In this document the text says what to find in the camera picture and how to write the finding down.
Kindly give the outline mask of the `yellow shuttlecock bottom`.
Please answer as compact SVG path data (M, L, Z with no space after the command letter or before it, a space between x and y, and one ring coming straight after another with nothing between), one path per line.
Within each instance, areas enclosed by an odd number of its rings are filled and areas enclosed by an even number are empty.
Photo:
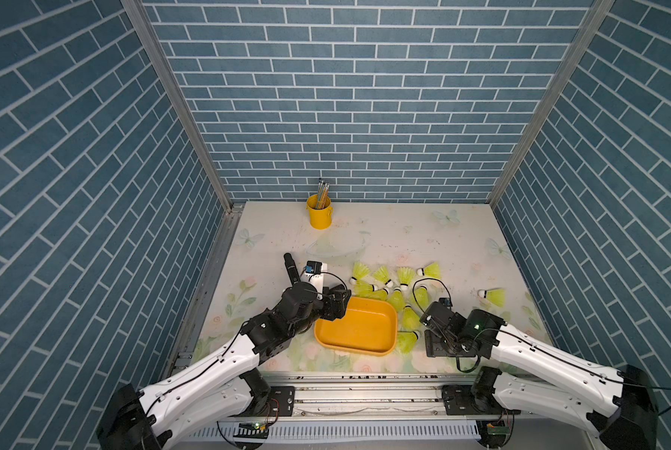
M400 331L396 337L396 349L400 354L410 354L419 339L420 333L417 331Z

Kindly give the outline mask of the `yellow plastic storage box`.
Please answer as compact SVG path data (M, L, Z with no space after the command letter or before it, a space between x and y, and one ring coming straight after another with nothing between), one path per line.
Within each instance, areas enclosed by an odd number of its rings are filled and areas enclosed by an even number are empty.
M398 333L396 310L385 301L352 297L345 316L334 321L320 319L315 338L320 345L339 352L387 356Z

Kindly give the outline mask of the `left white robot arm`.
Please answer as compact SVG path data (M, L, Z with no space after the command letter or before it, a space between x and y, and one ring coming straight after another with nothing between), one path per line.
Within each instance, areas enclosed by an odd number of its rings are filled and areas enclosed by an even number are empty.
M351 292L298 281L275 307L243 322L232 340L195 365L137 390L119 388L95 431L103 449L170 449L218 420L259 414L271 388L258 367L319 319L345 316Z

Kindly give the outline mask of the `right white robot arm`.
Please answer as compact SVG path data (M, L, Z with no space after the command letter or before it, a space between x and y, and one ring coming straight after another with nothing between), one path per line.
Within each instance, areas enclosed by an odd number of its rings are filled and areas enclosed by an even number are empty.
M480 423L485 447L508 444L518 413L534 413L586 431L609 449L653 449L658 386L643 369L601 366L567 354L483 309L467 317L442 299L422 314L427 342L444 356L472 357L477 376L469 387L442 389L447 414L498 416Z

